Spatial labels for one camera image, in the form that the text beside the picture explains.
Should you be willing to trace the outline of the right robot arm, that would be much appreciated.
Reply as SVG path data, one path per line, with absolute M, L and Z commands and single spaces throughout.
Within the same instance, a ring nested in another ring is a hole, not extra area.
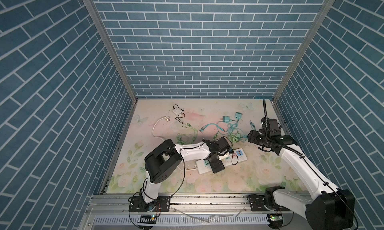
M 309 194 L 298 194 L 282 186 L 267 188 L 265 207 L 275 211 L 287 208 L 305 218 L 314 230 L 344 230 L 358 226 L 355 217 L 355 197 L 349 190 L 342 190 L 305 156 L 291 136 L 272 136 L 251 130 L 249 143 L 263 152 L 274 152 L 297 174 Z

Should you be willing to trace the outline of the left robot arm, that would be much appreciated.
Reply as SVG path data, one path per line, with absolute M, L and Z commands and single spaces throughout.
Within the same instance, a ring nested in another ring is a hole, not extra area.
M 234 153 L 232 144 L 222 137 L 216 141 L 202 140 L 196 144 L 180 145 L 165 140 L 145 157 L 146 180 L 140 195 L 146 204 L 155 202 L 161 183 L 182 163 L 207 161 L 214 174 L 225 169 L 223 159 Z

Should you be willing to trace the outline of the white multicolour power strip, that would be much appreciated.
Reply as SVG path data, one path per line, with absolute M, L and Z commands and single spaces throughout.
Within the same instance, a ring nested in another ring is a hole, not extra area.
M 245 162 L 248 160 L 242 148 L 236 149 L 234 153 L 236 154 L 235 156 L 233 156 L 233 154 L 228 153 L 226 154 L 225 158 L 219 157 L 219 160 L 223 165 L 222 167 L 219 167 L 219 172 L 224 170 L 225 167 L 234 166 L 238 163 Z M 214 172 L 208 160 L 198 160 L 196 161 L 196 166 L 199 174 L 201 175 L 205 173 Z

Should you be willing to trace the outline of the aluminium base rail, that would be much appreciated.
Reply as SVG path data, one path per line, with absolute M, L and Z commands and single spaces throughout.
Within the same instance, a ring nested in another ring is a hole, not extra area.
M 80 223 L 82 230 L 102 227 L 159 230 L 177 227 L 235 228 L 255 225 L 281 229 L 294 217 L 304 218 L 313 230 L 333 230 L 338 221 L 331 194 L 312 198 L 308 193 L 279 189 L 271 197 L 260 193 L 161 195 L 146 206 L 137 196 L 95 195 Z

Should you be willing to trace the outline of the large teal charger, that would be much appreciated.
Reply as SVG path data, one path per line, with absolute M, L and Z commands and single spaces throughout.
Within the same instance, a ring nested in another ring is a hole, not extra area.
M 235 113 L 235 119 L 239 121 L 242 118 L 242 114 L 240 112 Z

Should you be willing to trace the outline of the white cube charger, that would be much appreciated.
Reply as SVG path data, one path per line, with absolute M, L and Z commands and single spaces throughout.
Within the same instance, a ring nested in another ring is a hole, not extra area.
M 180 114 L 182 114 L 183 110 L 180 109 L 179 107 L 176 107 L 172 110 L 172 112 L 174 113 L 175 116 L 179 116 Z

